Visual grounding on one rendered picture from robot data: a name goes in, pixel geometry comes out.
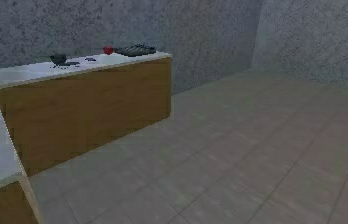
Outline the black pot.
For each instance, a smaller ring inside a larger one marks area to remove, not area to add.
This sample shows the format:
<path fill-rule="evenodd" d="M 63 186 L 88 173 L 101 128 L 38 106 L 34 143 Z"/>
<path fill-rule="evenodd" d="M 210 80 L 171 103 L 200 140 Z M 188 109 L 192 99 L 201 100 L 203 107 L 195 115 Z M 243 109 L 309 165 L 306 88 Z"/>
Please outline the black pot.
<path fill-rule="evenodd" d="M 64 64 L 67 61 L 65 54 L 54 54 L 50 56 L 50 60 L 57 66 Z"/>

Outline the black flat stovetop grate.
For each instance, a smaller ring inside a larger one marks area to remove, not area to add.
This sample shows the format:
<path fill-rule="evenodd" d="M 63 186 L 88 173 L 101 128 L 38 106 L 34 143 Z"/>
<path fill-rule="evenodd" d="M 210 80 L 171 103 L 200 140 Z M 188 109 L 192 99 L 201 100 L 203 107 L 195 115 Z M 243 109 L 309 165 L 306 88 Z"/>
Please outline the black flat stovetop grate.
<path fill-rule="evenodd" d="M 154 54 L 156 52 L 156 48 L 143 44 L 135 44 L 128 47 L 115 48 L 114 52 L 128 57 L 136 57 Z"/>

